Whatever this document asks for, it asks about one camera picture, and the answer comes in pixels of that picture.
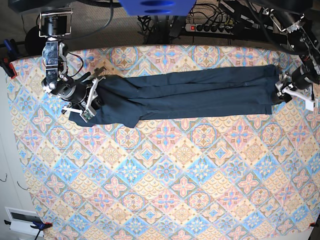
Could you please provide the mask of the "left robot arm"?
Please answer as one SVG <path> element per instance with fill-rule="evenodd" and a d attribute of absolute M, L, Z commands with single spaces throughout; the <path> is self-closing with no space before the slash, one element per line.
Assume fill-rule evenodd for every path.
<path fill-rule="evenodd" d="M 269 17 L 278 30 L 287 35 L 290 50 L 272 39 L 264 25 L 264 16 Z M 258 19 L 260 28 L 275 47 L 280 47 L 282 52 L 290 55 L 297 55 L 301 60 L 301 65 L 292 73 L 285 71 L 279 75 L 279 81 L 272 93 L 272 102 L 277 105 L 297 97 L 304 100 L 305 105 L 310 105 L 310 109 L 313 110 L 318 104 L 313 86 L 320 84 L 320 42 L 313 34 L 311 24 L 305 20 L 303 14 L 266 7 L 261 8 Z"/>

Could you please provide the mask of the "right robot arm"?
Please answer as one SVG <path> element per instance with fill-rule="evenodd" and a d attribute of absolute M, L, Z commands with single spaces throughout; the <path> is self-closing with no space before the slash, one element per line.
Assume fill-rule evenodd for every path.
<path fill-rule="evenodd" d="M 47 38 L 42 51 L 45 66 L 45 78 L 42 80 L 43 90 L 66 102 L 62 112 L 73 112 L 88 122 L 96 116 L 102 106 L 96 89 L 103 77 L 90 78 L 87 72 L 78 79 L 68 74 L 68 47 L 62 37 L 71 34 L 73 10 L 61 7 L 39 14 L 39 36 Z"/>

